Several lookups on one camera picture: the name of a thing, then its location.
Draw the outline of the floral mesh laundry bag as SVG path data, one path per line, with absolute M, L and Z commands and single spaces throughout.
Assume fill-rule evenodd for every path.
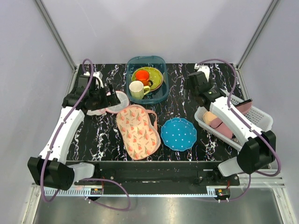
M 133 160 L 154 154 L 161 145 L 157 114 L 141 105 L 130 105 L 117 113 L 116 124 L 125 149 Z

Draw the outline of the pink bra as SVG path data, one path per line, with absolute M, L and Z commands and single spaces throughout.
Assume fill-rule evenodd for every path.
M 241 112 L 243 115 L 248 113 L 252 107 L 252 99 L 248 99 L 243 101 L 237 105 L 235 105 L 236 109 Z M 225 137 L 231 139 L 233 138 L 233 132 L 218 118 L 216 117 L 210 123 L 210 127 L 214 130 L 218 131 L 220 134 L 224 135 Z

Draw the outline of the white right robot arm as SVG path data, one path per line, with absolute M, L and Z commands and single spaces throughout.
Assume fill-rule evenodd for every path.
M 194 115 L 199 126 L 238 151 L 236 157 L 221 162 L 212 173 L 213 182 L 223 185 L 231 175 L 250 175 L 275 161 L 276 136 L 271 130 L 259 128 L 237 110 L 229 100 L 228 92 L 211 85 L 209 75 L 208 66 L 198 66 L 196 72 L 189 74 L 185 80 L 184 95 L 188 96 L 191 93 L 199 104 Z M 238 143 L 233 143 L 218 128 L 213 128 L 205 122 L 209 112 L 232 132 Z

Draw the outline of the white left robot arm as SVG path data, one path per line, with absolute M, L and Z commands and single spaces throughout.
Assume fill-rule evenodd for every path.
M 112 84 L 108 84 L 106 93 L 102 74 L 89 72 L 78 77 L 78 83 L 68 93 L 62 103 L 60 118 L 48 143 L 38 155 L 30 157 L 28 168 L 39 186 L 68 190 L 73 183 L 85 179 L 95 185 L 101 179 L 101 173 L 88 162 L 66 165 L 66 159 L 77 128 L 85 115 L 120 104 Z

